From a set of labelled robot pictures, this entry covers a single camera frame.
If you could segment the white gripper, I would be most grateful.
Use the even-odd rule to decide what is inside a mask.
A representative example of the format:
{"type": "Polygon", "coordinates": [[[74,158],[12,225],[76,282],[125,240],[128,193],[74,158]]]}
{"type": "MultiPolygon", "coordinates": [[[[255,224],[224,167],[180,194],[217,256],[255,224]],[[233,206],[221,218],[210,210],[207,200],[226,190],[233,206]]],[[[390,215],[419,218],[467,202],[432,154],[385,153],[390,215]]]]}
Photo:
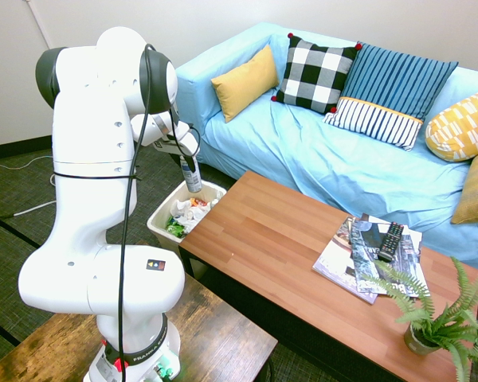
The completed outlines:
{"type": "MultiPolygon", "coordinates": [[[[194,173],[196,171],[196,165],[194,158],[199,152],[199,141],[190,131],[190,126],[183,121],[179,121],[174,126],[171,133],[169,133],[169,141],[173,146],[172,153],[177,155],[187,156],[187,163],[190,167],[190,171],[194,173]]],[[[181,168],[186,167],[186,160],[183,156],[180,156],[181,168]]]]}

